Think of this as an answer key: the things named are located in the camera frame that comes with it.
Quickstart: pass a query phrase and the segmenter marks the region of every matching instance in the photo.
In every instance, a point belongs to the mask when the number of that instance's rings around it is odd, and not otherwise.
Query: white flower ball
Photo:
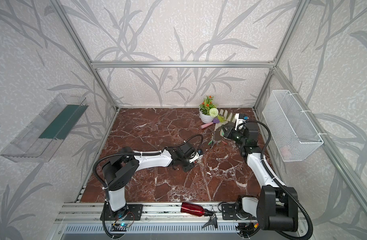
[[[218,109],[217,108],[212,108],[209,110],[209,115],[213,118],[218,116]]]

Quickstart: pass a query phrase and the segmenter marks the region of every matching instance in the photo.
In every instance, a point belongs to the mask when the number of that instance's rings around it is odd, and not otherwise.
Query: wallpaper
[[[271,61],[298,0],[61,0],[95,61]],[[268,70],[101,69],[119,106],[239,106]]]
[[[367,0],[309,4],[280,68],[367,187]],[[275,78],[266,99],[274,89],[282,89]],[[288,163],[270,147],[316,239],[367,239],[367,217],[321,147]]]
[[[0,152],[59,93],[89,105],[47,163],[0,156],[0,240],[45,239],[74,201],[114,108],[107,103],[49,2],[0,0]]]
[[[280,67],[367,187],[367,0],[309,5]]]
[[[204,75],[202,81],[196,81],[198,72]],[[267,68],[107,68],[99,74],[117,104],[126,108],[198,107],[206,95],[215,96],[219,106],[253,106],[267,72]]]
[[[262,111],[271,91],[282,89],[274,76],[256,109],[259,120],[266,123]],[[367,240],[367,216],[322,147],[299,162],[282,161],[273,140],[269,149],[273,152],[272,162],[278,166],[277,175],[296,189],[298,199],[311,217],[316,240]]]
[[[61,2],[95,61],[269,61],[298,0]]]

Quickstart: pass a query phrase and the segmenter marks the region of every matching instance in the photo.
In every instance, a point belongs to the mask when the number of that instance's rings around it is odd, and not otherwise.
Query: red water bottle
[[[204,209],[203,207],[201,207],[200,205],[197,204],[191,204],[188,202],[183,202],[182,206],[181,206],[181,212],[187,213],[187,214],[191,214],[197,217],[201,217],[201,216],[212,216],[213,212]]]

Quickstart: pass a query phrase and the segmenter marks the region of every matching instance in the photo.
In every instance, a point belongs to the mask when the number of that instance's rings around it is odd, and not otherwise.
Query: pink chalk
[[[201,129],[204,129],[205,127],[209,127],[212,124],[213,124],[213,122],[205,123],[205,124],[201,125]]]

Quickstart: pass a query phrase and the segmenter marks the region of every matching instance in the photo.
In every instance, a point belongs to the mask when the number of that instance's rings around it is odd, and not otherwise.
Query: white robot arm
[[[236,115],[236,118],[238,118],[238,121],[235,125],[221,126],[224,137],[235,141],[240,155],[253,170],[261,186],[259,200],[249,196],[240,196],[237,199],[235,203],[237,215],[245,218],[253,215],[257,218],[261,229],[275,230],[284,237],[296,239],[282,231],[295,232],[297,230],[299,208],[308,223],[308,232],[301,239],[309,239],[313,233],[313,225],[309,215],[297,200],[297,192],[294,188],[287,187],[284,182],[279,180],[265,158],[264,151],[271,138],[269,128],[262,122],[248,121],[243,114]],[[259,132],[256,123],[262,124],[269,132],[268,140],[262,150],[257,145]],[[161,151],[154,152],[132,151],[129,147],[124,147],[119,153],[98,160],[93,166],[93,174],[104,186],[106,201],[109,202],[112,216],[118,219],[128,212],[125,186],[136,171],[149,167],[181,165],[183,171],[187,172],[194,167],[194,162],[202,157],[202,151],[199,147],[195,149],[189,142],[173,147],[165,147]],[[96,168],[101,161],[106,159],[109,159],[109,162],[102,167],[103,180],[98,175]],[[284,205],[277,205],[278,200]]]
[[[173,149],[164,149],[163,151],[153,151],[153,152],[140,152],[140,151],[133,151],[134,153],[140,154],[139,156],[133,156],[133,163],[130,163],[131,157],[116,157],[114,161],[109,161],[106,165],[102,167],[102,171],[104,174],[104,179],[106,184],[108,185],[109,189],[109,205],[112,211],[118,211],[126,206],[125,200],[125,185],[131,179],[134,172],[150,168],[150,167],[167,167],[172,166],[173,160],[179,161],[177,164],[181,164],[184,167],[184,170],[188,171],[188,168],[194,167],[193,162],[201,159],[202,155],[200,156],[199,153],[191,146],[190,143],[186,143],[188,148],[190,149],[191,153],[189,158],[178,158],[177,152],[181,150],[181,148],[177,150]],[[118,163],[127,162],[128,164],[135,164],[137,166],[136,170],[133,168],[128,168],[127,172],[120,171],[122,169],[116,167],[117,161]],[[110,177],[112,173],[115,172],[115,178]]]

